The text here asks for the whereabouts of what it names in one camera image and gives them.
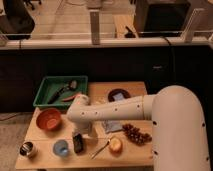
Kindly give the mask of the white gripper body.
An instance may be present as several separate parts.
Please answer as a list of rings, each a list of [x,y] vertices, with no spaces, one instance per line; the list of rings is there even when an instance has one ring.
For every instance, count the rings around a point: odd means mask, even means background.
[[[91,122],[75,123],[72,131],[72,135],[77,134],[87,135],[89,137],[94,136],[93,125]]]

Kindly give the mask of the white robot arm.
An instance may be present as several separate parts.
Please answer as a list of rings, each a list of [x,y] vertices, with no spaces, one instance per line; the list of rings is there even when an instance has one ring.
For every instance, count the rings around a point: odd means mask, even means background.
[[[149,118],[154,171],[212,171],[203,107],[196,94],[183,86],[100,105],[91,105],[89,97],[80,94],[67,117],[79,131],[93,121]]]

